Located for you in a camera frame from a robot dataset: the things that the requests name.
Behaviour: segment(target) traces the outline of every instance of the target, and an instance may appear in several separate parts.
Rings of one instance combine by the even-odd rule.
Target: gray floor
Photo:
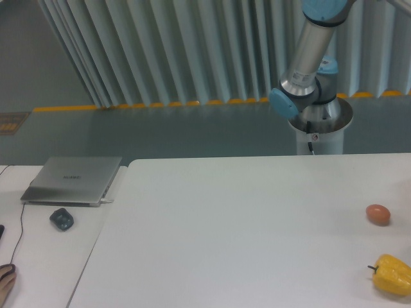
[[[348,99],[354,121],[345,153],[411,152],[411,96]],[[42,165],[50,156],[140,158],[294,155],[295,135],[267,103],[36,112],[0,136],[0,164]]]

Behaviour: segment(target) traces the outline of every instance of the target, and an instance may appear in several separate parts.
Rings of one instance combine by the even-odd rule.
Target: yellow floor stripe
[[[337,96],[339,98],[349,98],[347,94],[344,93],[338,93]],[[400,91],[385,91],[381,96],[387,97],[387,96],[403,96],[403,94]],[[373,98],[374,96],[369,93],[369,92],[357,92],[356,94],[351,96],[352,98]],[[230,99],[227,103],[228,104],[250,104],[250,103],[267,103],[268,98],[261,98],[259,101],[257,101],[255,98],[249,98],[246,99],[245,101],[242,99]],[[223,105],[223,102],[220,100],[211,100],[206,105]],[[179,101],[173,101],[170,104],[168,104],[167,107],[181,107],[183,106],[182,103]],[[200,106],[199,101],[189,101],[185,104],[185,106]],[[162,103],[151,103],[150,106],[151,108],[162,108],[164,107],[164,104]],[[146,105],[143,103],[138,103],[132,106],[129,105],[119,105],[119,106],[114,106],[110,108],[104,108],[104,109],[130,109],[130,108],[146,108]],[[99,110],[94,105],[85,105],[85,106],[65,106],[65,107],[37,107],[33,109],[33,112],[54,112],[54,111],[76,111],[76,110]]]
[[[74,110],[97,110],[94,105],[85,106],[65,106],[65,107],[37,107],[33,112],[49,112],[49,111],[74,111]]]

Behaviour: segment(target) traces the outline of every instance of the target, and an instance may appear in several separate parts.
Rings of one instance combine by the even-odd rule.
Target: finger
[[[16,277],[11,279],[11,281],[4,287],[3,292],[5,292],[6,294],[10,292],[10,290],[15,285],[15,279],[16,279]]]
[[[4,289],[5,286],[7,286],[7,284],[12,281],[15,277],[17,276],[16,273],[12,273],[10,275],[5,276],[5,278],[3,278],[0,281],[0,290]]]
[[[3,267],[3,268],[0,268],[0,277],[1,276],[3,276],[5,273],[7,273],[8,271],[11,271],[12,270],[12,266],[11,265],[8,265],[8,266],[5,266],[5,267]]]

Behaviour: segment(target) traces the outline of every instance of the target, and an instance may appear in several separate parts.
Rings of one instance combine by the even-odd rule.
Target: gray computer mouse
[[[54,222],[57,228],[66,231],[74,224],[74,218],[65,208],[58,209],[52,213],[50,220]]]

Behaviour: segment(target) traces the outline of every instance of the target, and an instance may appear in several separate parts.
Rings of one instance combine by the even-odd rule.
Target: yellow bell pepper
[[[372,281],[381,290],[397,295],[411,295],[411,268],[403,261],[391,256],[382,255],[374,266]]]

